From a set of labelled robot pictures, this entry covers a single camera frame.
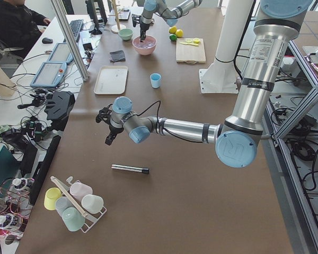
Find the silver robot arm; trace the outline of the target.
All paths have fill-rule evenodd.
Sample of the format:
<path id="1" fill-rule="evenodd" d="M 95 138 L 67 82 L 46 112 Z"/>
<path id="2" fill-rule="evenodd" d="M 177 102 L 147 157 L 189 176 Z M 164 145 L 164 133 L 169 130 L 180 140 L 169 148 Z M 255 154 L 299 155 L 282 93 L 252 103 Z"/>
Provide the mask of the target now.
<path id="1" fill-rule="evenodd" d="M 164 0 L 145 0 L 136 1 L 139 7 L 143 7 L 141 15 L 133 15 L 133 27 L 140 25 L 140 41 L 146 39 L 146 32 L 150 27 L 153 15 L 160 16 L 169 26 L 176 25 L 179 18 L 186 15 L 191 9 L 197 8 L 201 5 L 200 0 L 187 0 L 178 6 L 170 9 Z"/>
<path id="2" fill-rule="evenodd" d="M 252 163 L 263 133 L 262 117 L 273 91 L 282 59 L 291 40 L 298 37 L 310 1 L 261 1 L 254 24 L 255 40 L 233 113 L 224 123 L 211 125 L 144 116 L 133 110 L 132 101 L 117 97 L 101 109 L 96 122 L 109 126 L 105 143 L 126 131 L 135 143 L 151 133 L 171 135 L 192 143 L 213 143 L 220 161 L 241 168 Z M 214 62 L 200 77 L 203 91 L 229 93 L 235 88 L 235 59 L 252 15 L 253 1 L 230 1 L 220 33 Z"/>

